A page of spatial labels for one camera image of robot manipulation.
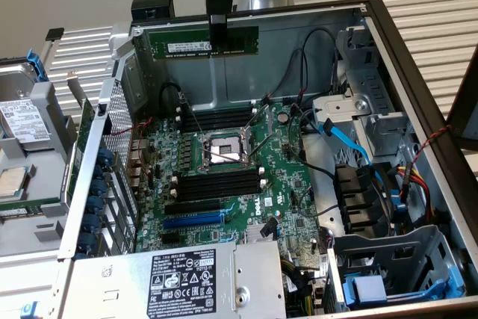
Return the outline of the CPU socket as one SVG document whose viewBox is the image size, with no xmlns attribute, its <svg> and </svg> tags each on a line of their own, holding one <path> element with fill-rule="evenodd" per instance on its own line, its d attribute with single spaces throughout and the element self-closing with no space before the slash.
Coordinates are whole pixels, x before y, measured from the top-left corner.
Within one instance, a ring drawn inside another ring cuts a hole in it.
<svg viewBox="0 0 478 319">
<path fill-rule="evenodd" d="M 252 156 L 247 159 L 243 154 L 240 128 L 207 132 L 199 142 L 202 155 L 201 168 L 205 171 L 230 164 L 242 167 L 254 164 Z"/>
</svg>

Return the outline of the thin metal locking lever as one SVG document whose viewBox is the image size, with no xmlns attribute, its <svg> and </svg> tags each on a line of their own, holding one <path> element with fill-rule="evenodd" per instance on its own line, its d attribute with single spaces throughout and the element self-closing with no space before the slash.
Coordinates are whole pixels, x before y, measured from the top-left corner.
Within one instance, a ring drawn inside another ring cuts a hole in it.
<svg viewBox="0 0 478 319">
<path fill-rule="evenodd" d="M 197 125 L 197 128 L 199 129 L 199 132 L 200 132 L 202 135 L 204 135 L 204 131 L 202 130 L 202 127 L 201 127 L 201 125 L 200 125 L 198 119 L 196 118 L 196 115 L 195 115 L 195 113 L 194 113 L 192 107 L 190 106 L 190 104 L 189 104 L 189 102 L 188 102 L 188 100 L 187 100 L 186 95 L 185 95 L 182 91 L 179 92 L 179 102 L 180 102 L 181 105 L 185 105 L 185 106 L 186 106 L 188 112 L 190 113 L 190 115 L 191 115 L 192 118 L 194 119 L 194 122 L 195 122 L 195 124 Z"/>
<path fill-rule="evenodd" d="M 263 140 L 262 142 L 260 142 L 252 151 L 251 153 L 249 154 L 249 156 L 254 156 L 256 154 L 258 154 L 260 152 L 260 150 L 264 147 L 264 145 L 268 142 L 268 140 L 270 140 L 275 134 L 274 133 L 271 133 L 271 134 L 268 134 Z"/>
</svg>

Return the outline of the grey disk bay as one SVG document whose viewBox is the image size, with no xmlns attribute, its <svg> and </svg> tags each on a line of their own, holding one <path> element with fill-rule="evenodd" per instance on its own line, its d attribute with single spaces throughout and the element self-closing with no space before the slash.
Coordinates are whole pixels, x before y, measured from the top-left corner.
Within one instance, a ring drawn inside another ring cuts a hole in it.
<svg viewBox="0 0 478 319">
<path fill-rule="evenodd" d="M 404 294 L 445 279 L 447 269 L 457 266 L 445 236 L 434 225 L 384 238 L 345 235 L 334 240 L 328 260 L 325 313 L 362 310 L 346 306 L 342 285 L 347 278 L 379 275 L 386 294 Z"/>
</svg>

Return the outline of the green motherboard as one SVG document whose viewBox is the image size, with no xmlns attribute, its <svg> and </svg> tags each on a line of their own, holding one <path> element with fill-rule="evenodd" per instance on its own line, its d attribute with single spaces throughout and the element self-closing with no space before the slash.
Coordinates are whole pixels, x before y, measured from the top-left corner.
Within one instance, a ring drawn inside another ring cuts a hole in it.
<svg viewBox="0 0 478 319">
<path fill-rule="evenodd" d="M 318 252 L 319 223 L 315 217 L 314 194 L 311 189 L 309 170 L 304 165 L 304 149 L 301 143 L 302 124 L 290 118 L 287 125 L 277 121 L 279 112 L 290 116 L 290 109 L 280 104 L 269 105 L 252 126 L 252 145 L 256 147 L 271 133 L 260 152 L 252 156 L 249 167 L 224 165 L 201 168 L 202 134 L 182 132 L 174 118 L 154 121 L 140 140 L 143 146 L 143 173 L 139 191 L 135 194 L 140 206 L 135 251 L 138 253 L 203 244 L 246 244 L 246 226 L 266 223 L 271 217 L 278 221 L 279 251 L 282 255 L 304 258 Z M 179 203 L 170 196 L 173 176 L 193 176 L 214 172 L 248 170 L 258 168 L 265 178 L 260 180 L 262 192 L 242 196 L 216 198 L 221 202 L 224 220 L 221 224 L 164 229 L 167 218 L 186 217 L 195 214 L 166 215 L 164 206 Z M 162 244 L 161 235 L 177 232 L 181 241 Z"/>
</svg>

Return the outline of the silver power supply unit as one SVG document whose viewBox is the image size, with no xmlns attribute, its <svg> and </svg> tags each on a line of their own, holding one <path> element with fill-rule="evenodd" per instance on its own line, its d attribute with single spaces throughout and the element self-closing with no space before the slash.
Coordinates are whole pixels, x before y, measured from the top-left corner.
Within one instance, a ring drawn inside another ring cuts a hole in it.
<svg viewBox="0 0 478 319">
<path fill-rule="evenodd" d="M 210 244 L 74 264 L 62 319 L 285 319 L 276 242 Z"/>
</svg>

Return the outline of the black plastic disk brackets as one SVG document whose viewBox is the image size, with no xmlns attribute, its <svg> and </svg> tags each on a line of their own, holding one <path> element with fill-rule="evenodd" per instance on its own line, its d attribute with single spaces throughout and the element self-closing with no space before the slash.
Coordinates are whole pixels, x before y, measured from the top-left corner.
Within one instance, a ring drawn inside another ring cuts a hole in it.
<svg viewBox="0 0 478 319">
<path fill-rule="evenodd" d="M 335 166 L 335 194 L 347 235 L 382 238 L 388 235 L 388 216 L 366 167 Z"/>
</svg>

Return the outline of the silver disk bay cage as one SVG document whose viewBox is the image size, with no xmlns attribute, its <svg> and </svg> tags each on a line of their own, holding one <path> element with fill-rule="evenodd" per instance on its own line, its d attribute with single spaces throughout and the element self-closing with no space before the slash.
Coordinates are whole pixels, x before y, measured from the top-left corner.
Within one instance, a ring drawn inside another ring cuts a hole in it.
<svg viewBox="0 0 478 319">
<path fill-rule="evenodd" d="M 372 161 L 411 160 L 414 130 L 389 96 L 391 78 L 371 32 L 364 26 L 346 28 L 338 32 L 336 46 L 341 92 L 313 101 L 317 124 L 331 120 Z"/>
</svg>

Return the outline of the blue expansion slot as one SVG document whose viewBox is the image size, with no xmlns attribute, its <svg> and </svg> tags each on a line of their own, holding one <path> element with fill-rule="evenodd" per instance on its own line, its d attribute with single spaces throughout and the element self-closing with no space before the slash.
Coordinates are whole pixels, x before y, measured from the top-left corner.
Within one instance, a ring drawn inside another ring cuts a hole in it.
<svg viewBox="0 0 478 319">
<path fill-rule="evenodd" d="M 179 229 L 194 226 L 207 226 L 221 224 L 224 220 L 224 214 L 220 211 L 203 214 L 195 214 L 186 217 L 167 218 L 163 221 L 163 228 Z"/>
</svg>

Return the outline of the long black expansion slot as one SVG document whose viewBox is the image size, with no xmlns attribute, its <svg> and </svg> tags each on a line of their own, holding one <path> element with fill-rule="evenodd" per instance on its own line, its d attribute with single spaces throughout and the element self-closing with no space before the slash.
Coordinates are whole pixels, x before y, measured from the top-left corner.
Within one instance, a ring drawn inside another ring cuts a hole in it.
<svg viewBox="0 0 478 319">
<path fill-rule="evenodd" d="M 164 206 L 166 215 L 195 214 L 199 212 L 219 211 L 221 202 L 219 199 L 208 199 L 195 202 L 179 202 Z"/>
</svg>

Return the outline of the RAM slot white latches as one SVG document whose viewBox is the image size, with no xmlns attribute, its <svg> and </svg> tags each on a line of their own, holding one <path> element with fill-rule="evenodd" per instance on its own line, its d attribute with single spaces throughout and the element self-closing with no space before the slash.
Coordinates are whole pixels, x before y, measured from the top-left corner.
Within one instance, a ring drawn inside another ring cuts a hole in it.
<svg viewBox="0 0 478 319">
<path fill-rule="evenodd" d="M 201 111 L 195 114 L 178 114 L 174 120 L 184 132 L 204 131 L 245 126 L 253 117 L 252 109 Z"/>
<path fill-rule="evenodd" d="M 194 111 L 197 117 L 199 116 L 244 116 L 252 114 L 253 106 L 241 106 L 232 108 L 214 108 L 209 110 Z M 191 116 L 185 105 L 178 106 L 175 110 L 175 115 Z"/>
<path fill-rule="evenodd" d="M 258 183 L 240 183 L 240 182 L 235 182 L 235 183 L 223 183 L 223 184 L 214 184 L 214 185 L 199 185 L 199 186 L 187 186 L 187 187 L 179 187 L 178 185 L 175 188 L 170 189 L 170 196 L 174 199 L 176 199 L 177 195 L 177 190 L 179 188 L 185 188 L 185 189 L 193 189 L 193 188 L 236 188 L 236 187 L 245 187 L 245 186 L 260 186 L 260 182 Z"/>
<path fill-rule="evenodd" d="M 214 172 L 208 174 L 199 174 L 193 176 L 173 176 L 170 179 L 172 185 L 186 185 L 200 182 L 224 182 L 229 180 L 260 181 L 265 178 L 258 168 L 248 170 L 234 170 L 225 172 Z"/>
</svg>

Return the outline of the dark brown panel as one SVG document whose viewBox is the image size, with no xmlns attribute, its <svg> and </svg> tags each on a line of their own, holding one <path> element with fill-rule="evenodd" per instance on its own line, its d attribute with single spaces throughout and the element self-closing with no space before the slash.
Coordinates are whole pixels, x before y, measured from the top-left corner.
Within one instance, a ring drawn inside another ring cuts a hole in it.
<svg viewBox="0 0 478 319">
<path fill-rule="evenodd" d="M 460 148 L 478 152 L 478 45 L 447 115 L 447 124 Z"/>
</svg>

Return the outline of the blue disk tray grey pad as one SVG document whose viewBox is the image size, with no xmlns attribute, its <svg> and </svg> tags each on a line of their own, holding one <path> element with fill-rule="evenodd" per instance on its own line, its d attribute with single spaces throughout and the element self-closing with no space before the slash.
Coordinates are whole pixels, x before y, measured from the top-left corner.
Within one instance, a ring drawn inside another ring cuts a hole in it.
<svg viewBox="0 0 478 319">
<path fill-rule="evenodd" d="M 346 306 L 351 310 L 369 309 L 465 296 L 465 282 L 457 266 L 450 266 L 447 270 L 445 279 L 427 282 L 424 289 L 404 294 L 386 294 L 385 284 L 379 275 L 347 278 L 342 285 Z"/>
</svg>

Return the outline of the open metal PC case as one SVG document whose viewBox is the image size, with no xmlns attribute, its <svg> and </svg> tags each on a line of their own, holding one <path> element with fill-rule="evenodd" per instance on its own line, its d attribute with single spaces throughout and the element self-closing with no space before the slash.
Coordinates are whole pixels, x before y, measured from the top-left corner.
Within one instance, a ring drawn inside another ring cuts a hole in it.
<svg viewBox="0 0 478 319">
<path fill-rule="evenodd" d="M 116 47 L 112 76 L 97 98 L 87 96 L 95 117 L 61 243 L 62 275 L 50 316 L 62 319 L 77 261 L 138 254 L 134 248 L 140 206 L 128 180 L 128 152 L 132 141 L 139 140 L 154 121 L 176 116 L 182 91 L 193 111 L 280 104 L 289 107 L 290 118 L 303 126 L 304 165 L 319 223 L 318 252 L 293 258 L 279 251 L 285 319 L 478 319 L 478 181 L 382 1 L 253 10 L 236 13 L 228 21 L 228 29 L 248 26 L 259 28 L 256 55 L 155 60 L 151 32 L 208 29 L 206 20 L 176 18 L 131 25 Z M 389 96 L 412 124 L 416 147 L 409 161 L 372 161 L 331 120 L 316 122 L 313 101 L 341 92 L 338 32 L 357 26 L 371 32 L 391 78 Z M 90 183 L 100 147 L 112 151 L 114 162 L 103 167 L 108 192 L 102 197 L 101 228 L 94 233 L 97 250 L 82 253 L 77 240 L 87 198 L 92 196 Z M 465 281 L 464 297 L 325 313 L 328 251 L 336 238 L 347 235 L 335 194 L 337 164 L 369 169 L 388 216 L 386 237 L 438 227 Z"/>
</svg>

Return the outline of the metal port block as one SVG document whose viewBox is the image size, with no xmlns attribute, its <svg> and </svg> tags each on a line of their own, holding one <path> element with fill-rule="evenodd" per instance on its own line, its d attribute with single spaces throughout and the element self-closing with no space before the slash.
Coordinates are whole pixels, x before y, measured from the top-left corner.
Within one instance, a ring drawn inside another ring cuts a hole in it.
<svg viewBox="0 0 478 319">
<path fill-rule="evenodd" d="M 133 140 L 128 152 L 127 163 L 128 180 L 133 193 L 137 193 L 143 173 L 143 146 L 142 140 Z"/>
</svg>

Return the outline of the silver hard disk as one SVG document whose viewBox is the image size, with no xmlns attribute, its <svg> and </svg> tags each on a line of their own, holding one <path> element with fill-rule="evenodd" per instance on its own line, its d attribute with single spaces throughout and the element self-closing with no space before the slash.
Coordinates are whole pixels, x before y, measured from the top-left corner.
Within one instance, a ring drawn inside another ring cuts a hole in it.
<svg viewBox="0 0 478 319">
<path fill-rule="evenodd" d="M 28 62 L 0 64 L 0 128 L 27 152 L 51 147 L 47 126 L 30 99 L 38 82 L 37 71 Z"/>
</svg>

